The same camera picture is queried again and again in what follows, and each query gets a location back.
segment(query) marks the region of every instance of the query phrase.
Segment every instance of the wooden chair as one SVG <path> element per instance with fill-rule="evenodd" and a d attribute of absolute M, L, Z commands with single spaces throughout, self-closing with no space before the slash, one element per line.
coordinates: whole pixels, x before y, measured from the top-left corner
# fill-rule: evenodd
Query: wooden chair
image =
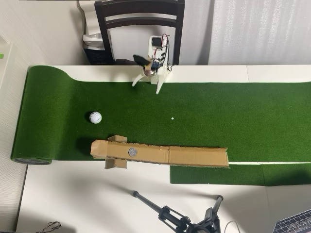
<path fill-rule="evenodd" d="M 114 61 L 108 38 L 108 29 L 130 25 L 161 25 L 175 28 L 173 65 L 179 64 L 181 34 L 183 30 L 185 0 L 112 0 L 96 1 L 95 10 L 101 29 L 104 48 L 111 61 L 110 65 L 134 65 L 135 62 L 126 59 Z M 106 20 L 106 17 L 132 14 L 156 13 L 176 16 L 176 19 L 162 17 L 127 17 Z"/>

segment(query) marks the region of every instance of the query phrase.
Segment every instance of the green artificial turf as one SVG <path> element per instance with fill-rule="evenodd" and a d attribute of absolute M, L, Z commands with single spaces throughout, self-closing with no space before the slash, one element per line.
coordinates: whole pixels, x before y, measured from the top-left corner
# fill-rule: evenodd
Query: green artificial turf
<path fill-rule="evenodd" d="M 171 183 L 311 184 L 311 164 L 230 165 L 230 169 L 171 166 Z"/>
<path fill-rule="evenodd" d="M 260 165 L 230 165 L 226 168 L 171 166 L 171 183 L 265 185 Z"/>
<path fill-rule="evenodd" d="M 231 162 L 309 162 L 310 101 L 311 83 L 165 83 L 156 95 L 150 83 L 80 82 L 36 66 L 26 79 L 12 159 L 93 160 L 91 142 L 118 134 L 136 143 L 226 147 Z M 89 122 L 92 111 L 101 123 Z M 182 169 L 199 177 L 195 167 Z M 180 177 L 174 182 L 186 181 Z"/>

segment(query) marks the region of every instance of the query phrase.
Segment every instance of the golf ball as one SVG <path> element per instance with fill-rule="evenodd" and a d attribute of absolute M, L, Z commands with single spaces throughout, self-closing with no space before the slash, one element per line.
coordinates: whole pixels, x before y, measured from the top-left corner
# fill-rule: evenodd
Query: golf ball
<path fill-rule="evenodd" d="M 98 124 L 102 120 L 102 115 L 98 112 L 93 112 L 93 113 L 91 113 L 91 115 L 89 115 L 89 120 L 93 124 Z"/>

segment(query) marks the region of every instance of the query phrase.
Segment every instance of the laptop keyboard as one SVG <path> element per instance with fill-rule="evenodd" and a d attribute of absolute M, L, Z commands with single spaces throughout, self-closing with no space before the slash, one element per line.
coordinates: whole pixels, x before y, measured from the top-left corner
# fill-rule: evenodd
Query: laptop keyboard
<path fill-rule="evenodd" d="M 311 210 L 277 222 L 273 233 L 297 233 L 308 228 L 311 228 Z"/>

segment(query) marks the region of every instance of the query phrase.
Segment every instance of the chair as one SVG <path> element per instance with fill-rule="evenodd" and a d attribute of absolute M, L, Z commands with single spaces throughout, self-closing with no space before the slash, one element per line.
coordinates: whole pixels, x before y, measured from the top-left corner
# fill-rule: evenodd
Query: chair
<path fill-rule="evenodd" d="M 173 51 L 173 65 L 179 64 L 181 34 L 183 30 L 185 0 L 111 0 L 96 1 L 95 10 L 103 37 L 104 48 L 110 61 L 110 65 L 136 65 L 135 62 L 126 59 L 114 61 L 108 38 L 108 29 L 130 25 L 160 25 L 175 28 L 175 43 Z M 114 20 L 106 20 L 106 17 L 132 14 L 132 13 L 156 13 L 176 16 L 176 19 L 162 17 L 127 17 Z"/>

